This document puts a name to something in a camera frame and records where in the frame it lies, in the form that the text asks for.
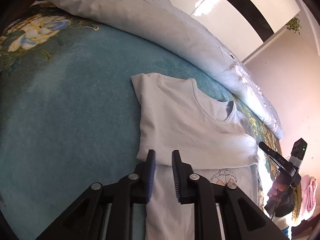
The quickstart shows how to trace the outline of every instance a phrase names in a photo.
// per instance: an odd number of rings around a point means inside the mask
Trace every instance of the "silver bolt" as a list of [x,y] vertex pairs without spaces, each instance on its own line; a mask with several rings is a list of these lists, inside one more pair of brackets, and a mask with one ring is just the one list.
[[228,182],[227,183],[227,187],[229,188],[229,189],[236,189],[237,188],[237,185],[234,183],[234,182]]
[[131,174],[129,174],[128,178],[131,179],[131,180],[135,180],[135,179],[139,178],[139,175],[135,174],[135,173],[131,173]]
[[189,176],[189,178],[192,180],[198,180],[198,179],[200,179],[200,176],[198,174],[193,173]]
[[98,182],[93,183],[93,184],[91,185],[91,188],[92,188],[93,190],[98,190],[98,189],[101,188],[101,184],[98,183]]

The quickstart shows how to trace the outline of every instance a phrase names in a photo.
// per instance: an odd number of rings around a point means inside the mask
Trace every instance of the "neckline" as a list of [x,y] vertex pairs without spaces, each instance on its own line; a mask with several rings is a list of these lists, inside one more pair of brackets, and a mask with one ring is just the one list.
[[218,101],[218,100],[216,100],[216,99],[214,99],[214,98],[211,98],[211,97],[209,97],[208,95],[206,95],[205,93],[203,93],[203,92],[198,88],[197,82],[196,82],[196,80],[195,80],[194,78],[190,78],[190,80],[191,80],[191,82],[192,82],[193,94],[194,94],[194,96],[195,96],[195,99],[196,99],[198,105],[199,105],[200,108],[202,109],[202,111],[205,112],[206,115],[209,116],[209,117],[210,117],[212,120],[214,120],[215,122],[217,122],[217,123],[219,123],[219,124],[222,124],[222,125],[227,125],[227,124],[231,121],[231,119],[234,117],[234,115],[235,115],[235,113],[236,113],[236,103],[232,100],[232,101],[233,101],[233,106],[232,106],[231,113],[228,115],[228,117],[227,117],[225,120],[223,120],[223,121],[216,120],[216,119],[214,119],[214,118],[203,108],[203,106],[201,105],[200,100],[199,100],[199,98],[198,98],[199,94],[201,93],[201,95],[205,96],[205,97],[208,98],[209,100],[215,101],[215,103],[218,103],[218,104],[221,104],[221,105],[224,105],[224,106],[227,105],[231,100],[230,100],[230,101],[226,101],[226,102],[220,102],[220,101]]

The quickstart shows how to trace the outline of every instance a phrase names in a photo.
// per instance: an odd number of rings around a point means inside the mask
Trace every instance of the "bed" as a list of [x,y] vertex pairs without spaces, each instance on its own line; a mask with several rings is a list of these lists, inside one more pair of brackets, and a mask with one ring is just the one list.
[[[140,105],[132,75],[195,78],[211,98],[235,101],[257,142],[280,151],[252,110],[201,69],[47,1],[4,30],[0,65],[0,208],[21,240],[35,239],[93,182],[114,183],[133,171]],[[274,178],[275,167],[266,166]],[[133,239],[143,239],[145,208],[134,215]]]

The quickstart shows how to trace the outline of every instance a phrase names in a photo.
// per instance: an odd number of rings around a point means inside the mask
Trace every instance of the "pink towel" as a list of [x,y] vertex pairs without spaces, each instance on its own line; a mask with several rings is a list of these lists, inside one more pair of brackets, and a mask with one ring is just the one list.
[[314,177],[305,175],[301,179],[302,203],[299,214],[301,220],[308,220],[315,211],[317,186],[318,183]]

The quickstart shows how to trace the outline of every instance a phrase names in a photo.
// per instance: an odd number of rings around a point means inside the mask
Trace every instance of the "white t-shirt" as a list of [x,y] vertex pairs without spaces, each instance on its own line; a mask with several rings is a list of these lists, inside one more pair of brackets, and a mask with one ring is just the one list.
[[212,183],[234,181],[257,202],[257,144],[246,117],[233,101],[202,93],[194,79],[159,73],[132,76],[141,105],[140,149],[145,160],[156,151],[154,189],[147,205],[146,239],[194,239],[193,205],[175,195],[172,151]]

